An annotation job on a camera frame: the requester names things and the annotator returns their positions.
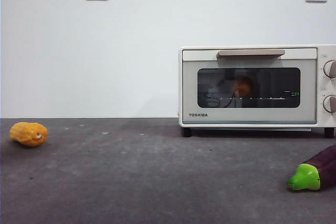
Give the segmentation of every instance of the glass window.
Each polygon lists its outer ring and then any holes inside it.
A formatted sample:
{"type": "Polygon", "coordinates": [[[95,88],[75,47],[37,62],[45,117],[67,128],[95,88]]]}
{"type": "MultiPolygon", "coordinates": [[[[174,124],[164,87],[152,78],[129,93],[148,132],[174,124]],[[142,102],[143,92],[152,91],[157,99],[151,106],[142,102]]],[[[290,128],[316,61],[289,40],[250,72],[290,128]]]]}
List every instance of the glass window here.
{"type": "Polygon", "coordinates": [[[201,108],[296,108],[300,69],[200,69],[197,103],[201,108]]]}

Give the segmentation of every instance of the toy eggplant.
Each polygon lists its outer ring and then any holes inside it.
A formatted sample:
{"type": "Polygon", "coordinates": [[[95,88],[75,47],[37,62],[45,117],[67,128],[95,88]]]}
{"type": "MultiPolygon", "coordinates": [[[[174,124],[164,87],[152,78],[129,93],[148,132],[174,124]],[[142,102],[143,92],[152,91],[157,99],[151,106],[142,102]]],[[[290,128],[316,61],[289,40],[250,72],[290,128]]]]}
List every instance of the toy eggplant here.
{"type": "Polygon", "coordinates": [[[292,190],[319,190],[336,185],[336,145],[300,164],[287,181],[292,190]]]}

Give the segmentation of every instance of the yellow corn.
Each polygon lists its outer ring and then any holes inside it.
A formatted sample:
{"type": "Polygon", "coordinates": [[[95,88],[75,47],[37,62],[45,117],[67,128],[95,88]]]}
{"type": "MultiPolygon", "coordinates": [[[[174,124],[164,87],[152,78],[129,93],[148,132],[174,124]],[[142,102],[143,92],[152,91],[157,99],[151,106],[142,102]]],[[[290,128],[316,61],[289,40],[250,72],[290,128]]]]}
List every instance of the yellow corn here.
{"type": "Polygon", "coordinates": [[[19,141],[26,146],[41,145],[48,136],[48,130],[39,123],[16,123],[9,131],[12,139],[19,141]]]}

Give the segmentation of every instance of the green eggplant cap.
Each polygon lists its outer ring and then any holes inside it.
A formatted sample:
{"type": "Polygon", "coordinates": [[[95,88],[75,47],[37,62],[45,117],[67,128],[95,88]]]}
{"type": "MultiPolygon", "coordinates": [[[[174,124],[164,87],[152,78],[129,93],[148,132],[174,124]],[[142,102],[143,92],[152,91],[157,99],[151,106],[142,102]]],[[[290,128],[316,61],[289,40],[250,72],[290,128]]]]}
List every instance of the green eggplant cap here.
{"type": "Polygon", "coordinates": [[[321,186],[319,171],[315,166],[301,164],[296,169],[294,176],[291,176],[287,181],[287,186],[292,190],[318,190],[321,186]]]}

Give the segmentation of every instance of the plastic vegetable toy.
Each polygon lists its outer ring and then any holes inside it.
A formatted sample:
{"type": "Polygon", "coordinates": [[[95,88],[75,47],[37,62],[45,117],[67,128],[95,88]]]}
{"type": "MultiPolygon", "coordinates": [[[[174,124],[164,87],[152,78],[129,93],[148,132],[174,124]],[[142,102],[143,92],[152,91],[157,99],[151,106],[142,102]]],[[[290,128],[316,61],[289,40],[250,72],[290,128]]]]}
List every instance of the plastic vegetable toy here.
{"type": "Polygon", "coordinates": [[[319,190],[336,185],[336,145],[300,164],[287,185],[292,190],[319,190]]]}
{"type": "Polygon", "coordinates": [[[34,147],[44,143],[48,136],[48,130],[39,123],[16,123],[9,131],[12,139],[23,145],[34,147]]]}

